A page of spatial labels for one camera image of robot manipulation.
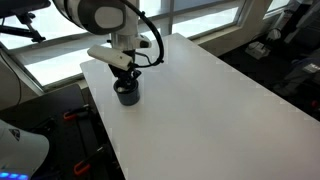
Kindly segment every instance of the white table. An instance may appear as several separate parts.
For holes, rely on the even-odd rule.
[[[81,65],[127,180],[320,179],[315,119],[181,35],[163,41],[132,107],[107,64]]]

